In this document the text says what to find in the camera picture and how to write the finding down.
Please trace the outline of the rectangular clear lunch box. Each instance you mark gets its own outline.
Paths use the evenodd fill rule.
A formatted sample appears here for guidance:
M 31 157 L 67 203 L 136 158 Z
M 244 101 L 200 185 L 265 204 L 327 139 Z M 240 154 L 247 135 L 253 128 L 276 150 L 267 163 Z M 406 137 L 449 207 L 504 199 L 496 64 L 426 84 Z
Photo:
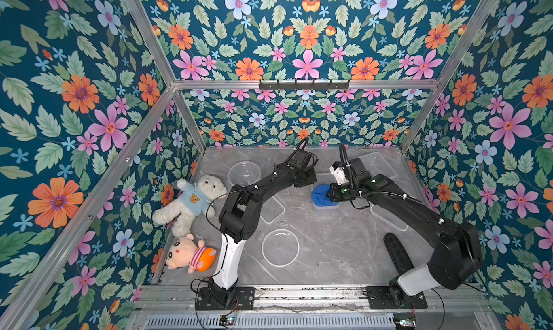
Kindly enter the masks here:
M 315 209 L 333 210 L 340 207 L 340 203 L 332 202 L 327 196 L 331 190 L 331 184 L 336 180 L 330 173 L 316 174 L 316 181 L 312 185 L 311 200 Z

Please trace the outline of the square clear lunch box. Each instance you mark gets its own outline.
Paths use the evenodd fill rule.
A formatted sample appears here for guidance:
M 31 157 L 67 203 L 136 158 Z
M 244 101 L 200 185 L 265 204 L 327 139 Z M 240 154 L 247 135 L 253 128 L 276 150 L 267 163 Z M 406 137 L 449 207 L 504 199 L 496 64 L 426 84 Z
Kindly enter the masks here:
M 371 154 L 366 154 L 359 157 L 360 161 L 363 163 L 365 169 L 372 175 L 376 176 L 378 174 L 383 174 L 384 176 L 394 179 L 397 177 L 396 171 L 392 166 L 386 161 L 384 156 L 378 152 L 373 152 Z

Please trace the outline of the blue cleaning cloth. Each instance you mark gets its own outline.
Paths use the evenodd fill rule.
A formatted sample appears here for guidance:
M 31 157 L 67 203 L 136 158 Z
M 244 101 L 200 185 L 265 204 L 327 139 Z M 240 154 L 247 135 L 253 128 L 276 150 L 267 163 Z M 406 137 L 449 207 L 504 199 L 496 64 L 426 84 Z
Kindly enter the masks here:
M 318 186 L 316 186 L 311 193 L 311 199 L 314 206 L 319 208 L 329 208 L 336 206 L 337 203 L 332 202 L 331 199 L 327 196 L 330 190 L 331 186 L 329 184 L 319 184 Z

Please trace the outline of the square clear box lid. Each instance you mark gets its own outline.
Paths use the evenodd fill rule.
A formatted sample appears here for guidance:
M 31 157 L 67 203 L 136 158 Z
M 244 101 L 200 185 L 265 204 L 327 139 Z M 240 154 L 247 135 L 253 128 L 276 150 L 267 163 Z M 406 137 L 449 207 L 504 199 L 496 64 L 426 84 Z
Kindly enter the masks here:
M 410 228 L 409 225 L 402 221 L 399 217 L 378 205 L 371 205 L 370 212 L 374 217 L 398 231 L 407 231 Z

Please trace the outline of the rectangular clear box lid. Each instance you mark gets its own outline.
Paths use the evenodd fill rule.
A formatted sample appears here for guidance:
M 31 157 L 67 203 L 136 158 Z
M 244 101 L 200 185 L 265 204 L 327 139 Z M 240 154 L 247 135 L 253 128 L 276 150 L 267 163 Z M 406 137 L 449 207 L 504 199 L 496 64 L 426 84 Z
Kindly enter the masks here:
M 277 197 L 271 197 L 263 204 L 260 219 L 262 219 L 263 222 L 270 224 L 284 213 L 285 207 L 279 199 Z

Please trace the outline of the round clear lunch box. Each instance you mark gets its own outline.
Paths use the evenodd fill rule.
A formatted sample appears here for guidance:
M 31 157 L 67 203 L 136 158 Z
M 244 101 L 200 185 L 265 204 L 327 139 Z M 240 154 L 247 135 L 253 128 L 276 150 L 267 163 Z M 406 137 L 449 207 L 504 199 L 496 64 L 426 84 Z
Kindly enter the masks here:
M 234 164 L 228 171 L 227 179 L 231 187 L 255 184 L 262 178 L 260 167 L 251 161 L 241 161 Z

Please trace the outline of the round clear box lid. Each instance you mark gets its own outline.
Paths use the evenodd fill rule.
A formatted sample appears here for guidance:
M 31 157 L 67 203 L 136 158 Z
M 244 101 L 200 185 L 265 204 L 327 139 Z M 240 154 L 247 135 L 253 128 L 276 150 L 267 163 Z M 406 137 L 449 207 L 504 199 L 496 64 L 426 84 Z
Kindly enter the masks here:
M 300 253 L 300 241 L 289 229 L 275 229 L 262 242 L 262 255 L 273 267 L 291 265 Z

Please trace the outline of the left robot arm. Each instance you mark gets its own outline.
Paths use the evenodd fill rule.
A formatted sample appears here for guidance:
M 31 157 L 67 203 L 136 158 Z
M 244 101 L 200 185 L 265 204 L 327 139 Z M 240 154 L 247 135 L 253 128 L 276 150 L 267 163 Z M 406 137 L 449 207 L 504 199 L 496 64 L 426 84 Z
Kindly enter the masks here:
M 257 183 L 233 186 L 219 215 L 222 246 L 214 275 L 207 290 L 222 306 L 229 306 L 236 295 L 238 266 L 243 248 L 259 225 L 263 204 L 289 187 L 301 188 L 316 181 L 318 157 L 305 151 L 303 139 L 287 157 L 274 165 L 273 172 Z

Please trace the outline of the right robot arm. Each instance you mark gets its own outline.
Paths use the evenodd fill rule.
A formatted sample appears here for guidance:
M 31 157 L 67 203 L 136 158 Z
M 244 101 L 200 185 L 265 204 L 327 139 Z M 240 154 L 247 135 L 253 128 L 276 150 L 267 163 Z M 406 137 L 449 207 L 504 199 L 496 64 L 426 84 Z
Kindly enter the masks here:
M 411 297 L 438 287 L 455 290 L 482 267 L 478 230 L 471 223 L 443 217 L 384 174 L 372 176 L 359 158 L 337 161 L 330 172 L 336 180 L 327 193 L 331 202 L 362 198 L 397 216 L 433 248 L 428 263 L 390 281 L 392 295 Z

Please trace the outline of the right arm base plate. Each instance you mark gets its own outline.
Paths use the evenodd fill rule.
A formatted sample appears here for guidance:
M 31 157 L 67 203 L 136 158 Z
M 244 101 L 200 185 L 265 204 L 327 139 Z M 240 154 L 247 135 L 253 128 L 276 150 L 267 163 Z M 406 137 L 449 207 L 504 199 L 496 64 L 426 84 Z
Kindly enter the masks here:
M 427 309 L 423 293 L 415 296 L 405 294 L 397 286 L 367 286 L 363 292 L 371 309 Z

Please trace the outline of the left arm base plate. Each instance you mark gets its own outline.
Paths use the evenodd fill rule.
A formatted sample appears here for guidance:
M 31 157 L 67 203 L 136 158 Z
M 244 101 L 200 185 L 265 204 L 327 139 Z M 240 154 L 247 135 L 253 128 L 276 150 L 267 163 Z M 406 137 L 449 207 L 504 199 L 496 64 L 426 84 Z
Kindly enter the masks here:
M 201 288 L 195 303 L 198 311 L 232 311 L 253 309 L 256 289 L 254 287 L 234 287 L 224 291 L 214 285 Z

